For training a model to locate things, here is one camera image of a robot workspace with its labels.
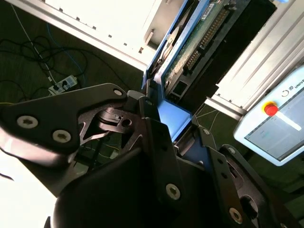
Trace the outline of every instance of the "white panel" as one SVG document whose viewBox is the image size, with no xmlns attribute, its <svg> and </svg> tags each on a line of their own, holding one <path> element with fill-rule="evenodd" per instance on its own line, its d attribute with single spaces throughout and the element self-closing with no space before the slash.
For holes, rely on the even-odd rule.
<svg viewBox="0 0 304 228">
<path fill-rule="evenodd" d="M 277 10 L 220 81 L 213 100 L 249 110 L 304 57 L 304 1 L 275 4 Z M 226 102 L 222 105 L 231 108 Z"/>
<path fill-rule="evenodd" d="M 144 35 L 162 0 L 7 1 L 140 70 L 154 57 Z"/>
</svg>

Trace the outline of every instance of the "red emergency stop button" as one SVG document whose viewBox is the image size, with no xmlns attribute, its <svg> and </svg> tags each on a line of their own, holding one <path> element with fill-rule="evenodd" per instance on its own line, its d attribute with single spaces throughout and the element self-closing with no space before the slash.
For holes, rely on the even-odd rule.
<svg viewBox="0 0 304 228">
<path fill-rule="evenodd" d="M 274 116 L 279 109 L 275 104 L 268 104 L 265 106 L 264 111 L 267 115 Z"/>
</svg>

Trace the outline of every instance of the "blue frame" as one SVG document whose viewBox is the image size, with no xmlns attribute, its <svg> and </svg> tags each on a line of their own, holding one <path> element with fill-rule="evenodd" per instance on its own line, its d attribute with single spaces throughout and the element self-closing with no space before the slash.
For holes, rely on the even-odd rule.
<svg viewBox="0 0 304 228">
<path fill-rule="evenodd" d="M 277 107 L 281 107 L 286 101 L 288 101 L 293 95 L 295 95 L 299 89 L 304 86 L 304 66 L 296 69 L 292 72 L 286 79 L 284 79 L 274 90 L 272 90 L 263 100 L 261 100 L 245 117 L 240 121 L 238 126 L 234 131 L 234 137 L 240 143 L 244 144 L 246 147 L 250 148 L 257 154 L 261 155 L 263 158 L 267 159 L 276 166 L 284 165 L 286 162 L 293 159 L 295 156 L 299 155 L 304 151 L 304 145 L 294 151 L 292 154 L 288 155 L 283 160 L 272 157 L 267 152 L 255 146 L 253 143 L 245 139 L 245 137 L 258 127 L 264 120 L 268 118 L 268 115 L 263 112 L 263 105 L 267 102 L 275 102 Z M 290 90 L 291 86 L 298 85 L 296 88 Z"/>
<path fill-rule="evenodd" d="M 167 40 L 167 37 L 169 33 L 171 32 L 172 28 L 174 27 L 176 21 L 178 20 L 178 17 L 181 15 L 182 10 L 184 9 L 186 3 L 188 0 L 185 0 L 183 5 L 180 8 L 180 11 L 178 12 L 174 22 L 172 23 L 171 27 L 169 28 L 166 36 L 162 40 L 161 44 L 159 45 L 156 54 L 150 63 L 150 65 L 147 68 L 147 71 L 152 66 L 153 61 L 156 60 L 156 57 L 160 51 L 162 51 L 162 48 Z M 196 24 L 200 20 L 202 14 L 205 12 L 207 6 L 209 4 L 208 0 L 201 0 L 196 9 L 194 10 L 192 16 L 190 17 L 187 25 L 185 26 L 184 30 L 182 31 L 180 37 L 176 41 L 173 49 L 171 50 L 170 54 L 168 55 L 167 59 L 159 69 L 159 71 L 156 73 L 154 80 L 158 83 L 158 111 L 160 115 L 161 122 L 166 124 L 169 128 L 170 136 L 172 141 L 174 141 L 179 134 L 182 132 L 182 130 L 187 126 L 187 124 L 191 121 L 192 115 L 190 112 L 182 109 L 181 107 L 178 107 L 176 104 L 173 104 L 172 102 L 165 99 L 165 92 L 163 87 L 163 77 L 169 70 L 171 64 L 174 62 L 176 56 L 182 49 L 183 45 L 185 44 L 186 40 L 188 39 L 189 35 L 195 28 Z M 146 75 L 147 71 L 143 74 L 143 82 L 142 85 L 146 83 Z"/>
</svg>

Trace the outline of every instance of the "cable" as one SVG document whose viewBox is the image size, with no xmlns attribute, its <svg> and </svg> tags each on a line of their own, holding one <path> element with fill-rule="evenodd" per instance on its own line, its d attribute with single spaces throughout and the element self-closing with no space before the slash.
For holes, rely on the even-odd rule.
<svg viewBox="0 0 304 228">
<path fill-rule="evenodd" d="M 21 20 L 20 20 L 20 18 L 19 18 L 19 16 L 18 16 L 16 10 L 15 10 L 15 7 L 14 7 L 12 4 L 11 4 L 11 7 L 12 7 L 12 9 L 13 9 L 15 15 L 16 15 L 16 18 L 17 18 L 19 24 L 21 25 L 21 27 L 22 27 L 22 29 L 23 29 L 25 35 L 27 36 L 28 40 L 31 41 L 31 39 L 29 38 L 28 33 L 26 32 L 25 28 L 23 27 L 23 24 L 22 24 L 22 22 L 21 22 Z M 37 54 L 40 56 L 40 58 L 43 59 L 42 56 L 41 56 L 41 54 L 38 52 L 37 48 L 35 47 L 35 45 L 34 45 L 32 42 L 31 42 L 31 44 L 32 44 L 34 50 L 35 50 L 35 51 L 37 52 Z M 53 75 L 52 75 L 52 73 L 50 72 L 50 69 L 49 69 L 49 67 L 48 67 L 48 65 L 47 65 L 46 63 L 45 63 L 45 66 L 46 66 L 46 68 L 48 69 L 48 73 L 49 73 L 49 75 L 50 75 L 50 78 L 53 80 L 53 82 L 57 83 L 57 82 L 55 81 L 55 79 L 53 78 Z"/>
<path fill-rule="evenodd" d="M 22 91 L 22 93 L 23 93 L 23 98 L 25 98 L 25 100 L 27 100 L 27 96 L 26 96 L 26 94 L 25 94 L 25 92 L 24 92 L 24 90 L 22 89 L 22 87 L 17 83 L 17 82 L 15 82 L 15 81 L 13 81 L 13 80 L 6 80 L 6 79 L 4 79 L 4 80 L 0 80 L 0 83 L 2 83 L 2 82 L 11 82 L 11 83 L 14 83 L 15 85 L 17 85 L 18 87 L 19 87 L 19 89 Z"/>
<path fill-rule="evenodd" d="M 49 35 L 49 37 L 51 38 L 51 40 L 53 41 L 53 43 L 54 44 L 56 44 L 57 45 L 57 47 L 59 47 L 59 48 L 61 48 L 62 50 L 64 50 L 55 40 L 54 40 L 54 38 L 53 38 L 53 36 L 52 36 L 52 33 L 51 33 L 51 29 L 50 29 L 50 26 L 49 26 L 49 24 L 47 23 L 47 31 L 48 31 L 48 35 Z M 82 77 L 83 77 L 83 79 L 84 79 L 84 86 L 86 85 L 86 78 L 85 78 L 85 74 L 84 74 L 84 72 L 83 72 L 83 70 L 81 69 L 81 67 L 79 66 L 79 64 L 74 60 L 74 58 L 67 52 L 67 51 L 65 51 L 64 50 L 64 52 L 70 57 L 70 59 L 74 62 L 74 64 L 78 67 L 78 69 L 79 69 L 79 71 L 82 73 Z"/>
<path fill-rule="evenodd" d="M 91 148 L 91 147 L 88 147 L 88 146 L 80 146 L 80 147 L 83 147 L 83 148 L 86 148 L 86 149 L 90 149 L 90 150 L 92 150 L 92 151 L 96 151 L 94 148 Z M 104 155 L 102 155 L 101 153 L 99 153 L 99 155 L 102 156 L 102 157 L 111 159 L 110 157 L 104 156 Z"/>
<path fill-rule="evenodd" d="M 219 111 L 218 111 L 218 113 L 215 115 L 215 117 L 214 117 L 214 119 L 213 119 L 213 122 L 212 122 L 212 124 L 211 124 L 210 129 L 209 129 L 210 132 L 211 132 L 211 129 L 212 129 L 212 127 L 213 127 L 213 124 L 214 124 L 215 119 L 217 118 L 218 114 L 219 114 Z"/>
<path fill-rule="evenodd" d="M 200 116 L 198 116 L 197 118 L 200 118 L 200 117 L 202 117 L 202 116 L 206 116 L 206 115 L 208 115 L 208 114 L 210 114 L 210 113 L 213 113 L 213 112 L 216 112 L 216 110 L 213 110 L 213 111 L 211 111 L 211 112 L 208 112 L 208 113 L 205 113 L 205 114 L 203 114 L 203 115 L 200 115 Z"/>
<path fill-rule="evenodd" d="M 50 89 L 48 89 L 48 88 L 46 88 L 46 87 L 40 87 L 40 88 L 36 89 L 36 90 L 32 93 L 32 96 L 30 97 L 30 100 L 32 100 L 33 97 L 34 97 L 34 95 L 35 95 L 39 90 L 41 90 L 41 89 L 48 90 L 48 91 L 51 93 L 51 95 L 56 95 L 52 90 L 50 90 Z"/>
<path fill-rule="evenodd" d="M 44 39 L 47 42 L 48 47 L 46 47 L 45 45 L 43 45 L 41 42 L 38 42 L 38 39 Z M 130 90 L 130 87 L 121 79 L 121 77 L 113 70 L 113 68 L 108 63 L 106 63 L 103 59 L 101 59 L 97 54 L 95 54 L 94 52 L 91 52 L 91 51 L 88 51 L 88 50 L 85 50 L 85 49 L 81 49 L 81 48 L 73 48 L 73 47 L 54 48 L 54 47 L 51 47 L 51 45 L 49 43 L 49 40 L 46 37 L 43 37 L 43 36 L 35 37 L 31 41 L 27 41 L 27 42 L 23 42 L 23 43 L 17 43 L 17 42 L 8 40 L 8 39 L 2 39 L 2 40 L 0 40 L 0 45 L 2 43 L 4 43 L 4 42 L 8 42 L 8 43 L 11 43 L 13 45 L 19 46 L 20 47 L 19 52 L 8 51 L 7 49 L 6 50 L 0 50 L 0 52 L 5 52 L 5 53 L 10 53 L 10 54 L 22 56 L 22 57 L 24 57 L 28 61 L 46 64 L 48 66 L 49 70 L 52 70 L 52 71 L 54 71 L 54 72 L 56 72 L 58 74 L 61 74 L 63 76 L 70 76 L 70 74 L 65 74 L 65 73 L 59 72 L 58 70 L 56 70 L 54 68 L 55 67 L 55 59 L 54 59 L 54 57 L 56 55 L 58 55 L 58 54 L 60 54 L 60 53 L 62 53 L 64 51 L 77 51 L 77 52 L 79 52 L 84 57 L 84 60 L 85 60 L 84 70 L 80 74 L 74 75 L 75 77 L 77 77 L 77 76 L 82 75 L 86 71 L 86 69 L 87 69 L 88 60 L 87 60 L 87 57 L 86 57 L 85 53 L 88 53 L 88 54 L 96 57 L 97 59 L 99 59 L 102 63 L 104 63 L 114 73 L 114 75 L 122 82 L 122 84 L 124 84 L 124 86 L 128 90 Z M 43 48 L 43 50 L 40 52 L 40 54 L 42 56 L 42 55 L 44 55 L 46 53 L 45 57 L 43 57 L 43 58 L 40 58 L 40 57 L 37 58 L 36 56 L 33 56 L 34 55 L 33 50 L 31 50 L 31 48 L 29 48 L 27 46 L 27 44 L 31 44 L 31 43 L 33 43 L 36 46 L 41 46 Z"/>
<path fill-rule="evenodd" d="M 104 143 L 104 145 L 107 146 L 107 147 L 110 147 L 110 148 L 113 148 L 113 149 L 116 149 L 117 151 L 119 151 L 119 149 L 117 147 L 115 147 L 115 146 L 110 146 L 110 145 L 105 144 L 105 143 Z"/>
<path fill-rule="evenodd" d="M 3 104 L 4 104 L 4 105 L 10 105 L 10 104 L 13 105 L 14 103 L 10 103 L 10 102 L 0 102 L 0 105 L 3 105 Z"/>
</svg>

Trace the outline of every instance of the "cable wire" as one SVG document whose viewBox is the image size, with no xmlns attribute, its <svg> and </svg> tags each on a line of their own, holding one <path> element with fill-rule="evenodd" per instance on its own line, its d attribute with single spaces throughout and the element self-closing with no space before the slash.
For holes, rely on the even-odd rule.
<svg viewBox="0 0 304 228">
<path fill-rule="evenodd" d="M 51 40 L 53 41 L 53 43 L 56 44 L 57 47 L 59 47 L 60 49 L 62 49 L 62 50 L 70 57 L 70 59 L 73 61 L 73 63 L 78 67 L 78 69 L 79 69 L 79 71 L 81 72 L 82 77 L 83 77 L 83 79 L 84 79 L 84 86 L 85 86 L 85 85 L 86 85 L 86 80 L 85 80 L 86 78 L 85 78 L 85 74 L 84 74 L 83 70 L 81 69 L 80 65 L 75 61 L 75 59 L 70 55 L 70 53 L 68 53 L 66 50 L 64 50 L 64 49 L 55 41 L 55 39 L 54 39 L 53 36 L 52 36 L 51 29 L 50 29 L 50 26 L 49 26 L 48 23 L 47 23 L 47 32 L 48 32 L 49 37 L 50 37 Z"/>
<path fill-rule="evenodd" d="M 117 147 L 115 147 L 115 146 L 110 146 L 110 145 L 105 144 L 105 143 L 104 143 L 104 145 L 105 145 L 105 146 L 107 146 L 107 147 L 110 147 L 110 148 L 116 149 L 116 150 L 119 152 L 119 149 L 118 149 Z"/>
<path fill-rule="evenodd" d="M 13 105 L 14 103 L 10 103 L 10 102 L 0 102 L 0 105 L 3 105 L 3 104 L 4 104 L 4 105 L 10 105 L 10 104 Z"/>
<path fill-rule="evenodd" d="M 197 118 L 200 118 L 200 117 L 202 117 L 202 116 L 206 116 L 206 115 L 208 115 L 208 114 L 210 114 L 210 113 L 213 113 L 213 112 L 216 112 L 216 110 L 213 110 L 213 111 L 211 111 L 211 112 L 208 112 L 208 113 L 205 113 L 205 114 L 203 114 L 203 115 L 200 115 L 200 116 L 198 116 Z"/>
<path fill-rule="evenodd" d="M 43 45 L 41 42 L 38 42 L 38 39 L 44 39 L 47 42 L 48 47 L 46 47 L 45 45 Z M 61 47 L 61 48 L 55 48 L 52 47 L 49 40 L 46 37 L 43 36 L 37 36 L 35 37 L 33 40 L 31 41 L 27 41 L 27 42 L 23 42 L 23 43 L 17 43 L 14 42 L 12 40 L 8 40 L 8 39 L 2 39 L 0 40 L 0 45 L 4 42 L 8 42 L 11 43 L 13 45 L 19 46 L 19 52 L 16 51 L 8 51 L 7 48 L 5 50 L 0 50 L 0 52 L 5 52 L 5 53 L 10 53 L 10 54 L 14 54 L 14 55 L 18 55 L 18 56 L 22 56 L 24 57 L 26 60 L 28 61 L 33 61 L 33 62 L 38 62 L 41 64 L 46 64 L 49 68 L 49 70 L 52 70 L 60 75 L 63 76 L 70 76 L 70 74 L 65 74 L 62 72 L 59 72 L 58 70 L 56 70 L 55 64 L 56 64 L 56 60 L 55 60 L 55 56 L 63 53 L 64 51 L 77 51 L 79 52 L 85 60 L 85 65 L 84 65 L 84 69 L 80 74 L 75 74 L 74 76 L 80 76 L 82 75 L 86 70 L 87 70 L 87 66 L 88 66 L 88 60 L 87 57 L 85 55 L 86 54 L 90 54 L 92 56 L 94 56 L 95 58 L 99 59 L 103 64 L 105 64 L 113 73 L 114 75 L 122 82 L 122 84 L 124 84 L 124 86 L 130 90 L 130 87 L 122 80 L 122 78 L 114 71 L 114 69 L 108 64 L 106 63 L 102 58 L 100 58 L 97 54 L 95 54 L 94 52 L 91 52 L 89 50 L 85 50 L 85 49 L 81 49 L 81 48 L 74 48 L 74 47 Z M 43 50 L 40 52 L 41 55 L 45 56 L 43 58 L 37 58 L 36 56 L 33 56 L 33 50 L 31 50 L 27 44 L 31 44 L 33 43 L 36 46 L 40 46 L 43 48 Z"/>
<path fill-rule="evenodd" d="M 2 83 L 2 82 L 10 82 L 10 83 L 14 83 L 16 86 L 18 86 L 19 87 L 19 89 L 21 90 L 21 92 L 23 93 L 23 98 L 25 98 L 25 100 L 27 100 L 27 96 L 26 96 L 26 94 L 25 94 L 25 92 L 24 92 L 24 90 L 22 89 L 22 87 L 17 83 L 17 82 L 15 82 L 15 81 L 13 81 L 13 80 L 7 80 L 7 79 L 4 79 L 4 80 L 0 80 L 0 83 Z"/>
<path fill-rule="evenodd" d="M 21 22 L 21 20 L 20 20 L 20 18 L 19 18 L 19 16 L 18 16 L 16 10 L 15 10 L 15 7 L 14 7 L 12 4 L 11 4 L 11 7 L 12 7 L 12 9 L 13 9 L 15 15 L 16 15 L 16 18 L 17 18 L 19 24 L 21 25 L 21 27 L 22 27 L 22 29 L 23 29 L 25 35 L 27 36 L 28 40 L 31 42 L 31 39 L 29 38 L 29 35 L 28 35 L 27 31 L 26 31 L 25 28 L 23 27 L 23 24 L 22 24 L 22 22 Z M 38 52 L 37 48 L 36 48 L 35 45 L 33 44 L 33 42 L 31 42 L 31 44 L 32 44 L 34 50 L 35 50 L 35 51 L 37 52 L 37 54 L 40 56 L 40 58 L 43 59 L 42 56 L 41 56 L 41 54 Z M 50 69 L 49 69 L 49 67 L 48 67 L 48 65 L 47 65 L 46 63 L 45 63 L 45 66 L 46 66 L 46 68 L 48 69 L 48 73 L 49 73 L 49 75 L 50 75 L 49 80 L 51 79 L 51 80 L 53 80 L 53 82 L 57 83 L 57 82 L 55 81 L 55 79 L 53 78 L 53 75 L 52 75 L 52 73 L 51 73 L 51 71 L 50 71 Z"/>
<path fill-rule="evenodd" d="M 214 117 L 214 119 L 213 119 L 213 121 L 212 121 L 211 127 L 210 127 L 210 129 L 209 129 L 210 132 L 211 132 L 211 129 L 212 129 L 212 127 L 213 127 L 213 124 L 214 124 L 215 119 L 217 118 L 218 114 L 219 114 L 219 111 L 218 111 L 218 113 L 215 115 L 215 117 Z"/>
</svg>

